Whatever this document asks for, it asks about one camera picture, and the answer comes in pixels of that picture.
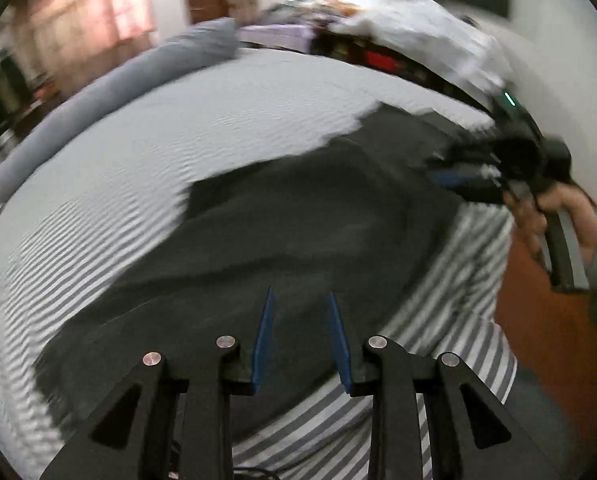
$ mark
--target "white bed sheet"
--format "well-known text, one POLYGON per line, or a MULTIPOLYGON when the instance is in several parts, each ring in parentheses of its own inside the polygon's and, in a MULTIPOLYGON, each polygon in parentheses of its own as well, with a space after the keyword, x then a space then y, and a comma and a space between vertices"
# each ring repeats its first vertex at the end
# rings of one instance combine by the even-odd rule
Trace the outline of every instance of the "white bed sheet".
POLYGON ((395 76, 321 57, 242 50, 99 121, 38 168, 0 216, 0 448, 37 479, 63 442, 32 364, 69 317, 175 227, 184 190, 218 171, 301 153, 378 102, 491 119, 395 76))

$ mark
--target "bed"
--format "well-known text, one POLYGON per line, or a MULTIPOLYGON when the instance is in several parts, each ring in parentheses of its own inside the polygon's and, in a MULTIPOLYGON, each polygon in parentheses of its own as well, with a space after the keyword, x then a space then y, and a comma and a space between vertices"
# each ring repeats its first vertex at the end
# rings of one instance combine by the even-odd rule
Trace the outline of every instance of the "bed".
MULTIPOLYGON (((376 70, 240 49, 235 59, 156 85, 94 121, 24 180, 0 214, 0 449, 23 479, 38 479, 63 445, 35 390, 34 360, 67 319, 175 228, 185 188, 219 171, 310 150, 353 129, 379 102, 414 113, 434 109, 469 128, 491 121, 376 70)), ((385 328, 410 351, 457 352, 503 401, 517 362, 492 318, 511 224, 501 208, 463 206, 445 249, 385 328)), ((298 480, 337 450, 346 464, 341 478, 360 478, 369 452, 368 400, 341 393, 335 410, 292 426, 339 386, 333 377, 238 443, 235 464, 283 466, 298 480), (329 430, 318 431, 322 424, 329 430), (280 428, 285 436, 277 438, 280 428)))
POLYGON ((354 8, 345 17, 332 9, 324 18, 310 10, 319 8, 317 1, 287 4, 287 9, 264 14, 261 25, 240 28, 240 40, 254 48, 333 57, 382 70, 485 112, 491 110, 491 97, 511 83, 512 70, 498 39, 467 14, 451 12, 434 0, 354 8), (286 16, 296 9, 297 16, 286 16), (280 12, 276 19, 275 12, 280 12))

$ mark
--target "white fabric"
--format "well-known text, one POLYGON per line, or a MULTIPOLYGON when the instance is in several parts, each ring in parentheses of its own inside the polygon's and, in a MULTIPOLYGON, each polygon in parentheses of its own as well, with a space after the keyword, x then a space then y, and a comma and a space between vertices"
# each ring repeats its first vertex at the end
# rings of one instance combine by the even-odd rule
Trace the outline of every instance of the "white fabric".
POLYGON ((459 20, 434 0, 400 0, 329 26, 339 34, 371 36, 425 65, 482 105, 500 92, 511 67, 498 40, 459 20))
MULTIPOLYGON (((411 112, 433 108, 465 127, 490 122, 384 73, 291 52, 248 51, 108 115, 38 168, 0 215, 0 449, 24 480, 38 479, 63 444, 35 391, 34 360, 67 319, 174 229, 186 187, 314 148, 358 126, 357 118, 379 101, 411 112)), ((469 295, 451 288, 451 304, 469 311, 485 301, 481 320, 488 324, 498 283, 467 306, 469 295)), ((418 348, 433 351, 440 343, 448 326, 440 319, 438 325, 445 330, 418 333, 418 348)), ((467 336, 477 332, 470 328, 467 336)), ((506 350, 494 352, 496 362, 504 357, 496 369, 515 370, 504 336, 497 341, 506 350)))

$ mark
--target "person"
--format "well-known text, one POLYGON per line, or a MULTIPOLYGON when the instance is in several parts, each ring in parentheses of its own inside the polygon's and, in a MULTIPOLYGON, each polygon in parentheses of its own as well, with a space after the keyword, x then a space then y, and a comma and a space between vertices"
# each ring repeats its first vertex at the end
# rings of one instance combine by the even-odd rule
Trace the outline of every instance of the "person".
POLYGON ((589 313, 597 324, 597 207, 580 188, 566 184, 556 184, 539 196, 538 207, 534 200, 518 201, 509 194, 504 200, 514 216, 521 239, 534 257, 539 255, 540 236, 547 229, 547 219, 542 212, 555 212, 562 208, 569 211, 592 293, 589 313))
MULTIPOLYGON (((506 194, 505 204, 512 212, 521 240, 534 258, 539 258, 540 237, 547 229, 544 213, 565 208, 571 215, 589 280, 591 306, 589 315, 597 325, 597 207, 588 196, 576 186, 556 184, 543 195, 526 200, 516 200, 506 194)), ((573 431, 558 406, 541 391, 537 379, 528 370, 519 373, 515 388, 512 388, 505 407, 514 414, 528 431, 539 448, 558 468, 571 470, 568 455, 574 447, 573 431)))

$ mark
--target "cable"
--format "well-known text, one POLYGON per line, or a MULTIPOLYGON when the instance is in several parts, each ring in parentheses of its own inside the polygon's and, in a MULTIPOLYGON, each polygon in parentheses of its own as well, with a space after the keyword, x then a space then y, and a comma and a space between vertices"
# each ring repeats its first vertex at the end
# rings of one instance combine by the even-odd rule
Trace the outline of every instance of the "cable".
POLYGON ((274 471, 268 471, 267 469, 263 469, 262 467, 235 467, 234 473, 259 473, 264 475, 265 478, 271 480, 280 480, 280 476, 278 476, 274 471))

